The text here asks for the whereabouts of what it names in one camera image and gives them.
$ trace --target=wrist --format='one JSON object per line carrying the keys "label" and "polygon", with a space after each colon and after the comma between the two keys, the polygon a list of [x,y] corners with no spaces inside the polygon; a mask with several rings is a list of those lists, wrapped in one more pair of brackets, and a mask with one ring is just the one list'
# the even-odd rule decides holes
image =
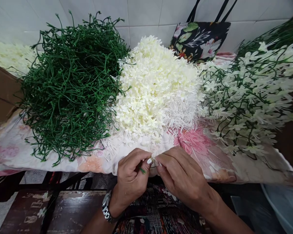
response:
{"label": "wrist", "polygon": [[200,201],[201,205],[198,207],[197,212],[205,219],[211,219],[218,213],[221,202],[220,195],[212,187],[209,187],[206,197]]}
{"label": "wrist", "polygon": [[118,184],[116,184],[112,191],[112,196],[110,203],[108,205],[108,210],[110,211],[110,214],[113,218],[117,218],[121,215],[121,213],[124,212],[126,208],[127,206],[122,204],[121,199],[119,198],[119,188]]}

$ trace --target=cardboard box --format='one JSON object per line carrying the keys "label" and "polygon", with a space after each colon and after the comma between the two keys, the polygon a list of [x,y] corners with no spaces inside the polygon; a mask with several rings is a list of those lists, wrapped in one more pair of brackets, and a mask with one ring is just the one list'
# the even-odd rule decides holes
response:
{"label": "cardboard box", "polygon": [[8,120],[23,98],[21,82],[0,67],[0,125]]}

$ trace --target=patterned clothing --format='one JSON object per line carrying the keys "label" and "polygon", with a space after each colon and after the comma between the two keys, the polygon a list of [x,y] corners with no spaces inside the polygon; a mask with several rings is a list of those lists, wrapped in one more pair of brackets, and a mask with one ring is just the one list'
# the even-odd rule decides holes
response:
{"label": "patterned clothing", "polygon": [[119,220],[114,234],[206,233],[200,215],[186,207],[164,186],[149,185]]}

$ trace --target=hand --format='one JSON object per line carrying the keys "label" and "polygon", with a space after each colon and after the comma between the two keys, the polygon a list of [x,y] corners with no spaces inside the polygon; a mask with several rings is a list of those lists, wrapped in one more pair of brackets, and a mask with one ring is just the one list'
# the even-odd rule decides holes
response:
{"label": "hand", "polygon": [[180,146],[158,155],[157,172],[170,193],[190,209],[208,215],[220,199],[204,178],[201,167]]}
{"label": "hand", "polygon": [[119,161],[117,184],[113,189],[109,205],[110,213],[114,218],[146,191],[151,165],[147,164],[145,159],[149,159],[151,155],[150,152],[135,148]]}

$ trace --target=bag handle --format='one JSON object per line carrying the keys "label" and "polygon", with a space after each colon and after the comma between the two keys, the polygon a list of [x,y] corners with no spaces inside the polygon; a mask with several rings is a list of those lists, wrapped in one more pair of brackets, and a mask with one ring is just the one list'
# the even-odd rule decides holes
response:
{"label": "bag handle", "polygon": [[192,9],[188,19],[187,19],[187,23],[191,22],[193,23],[194,21],[194,17],[195,17],[195,12],[196,12],[196,8],[198,7],[198,4],[199,4],[200,0],[197,0],[196,1],[196,4],[194,5],[194,8]]}
{"label": "bag handle", "polygon": [[[229,9],[229,11],[228,11],[227,14],[224,16],[224,18],[221,20],[221,22],[225,22],[225,21],[226,21],[226,19],[228,18],[229,14],[231,13],[231,11],[232,11],[232,9],[234,8],[234,6],[235,6],[235,4],[237,3],[237,1],[238,1],[238,0],[235,0],[235,1],[234,1],[232,7]],[[225,0],[225,1],[224,1],[224,3],[223,3],[223,5],[221,6],[220,11],[219,11],[219,13],[218,13],[216,19],[215,19],[215,22],[218,22],[218,20],[220,19],[222,13],[224,13],[224,10],[225,10],[225,8],[226,8],[228,2],[229,2],[229,0]]]}

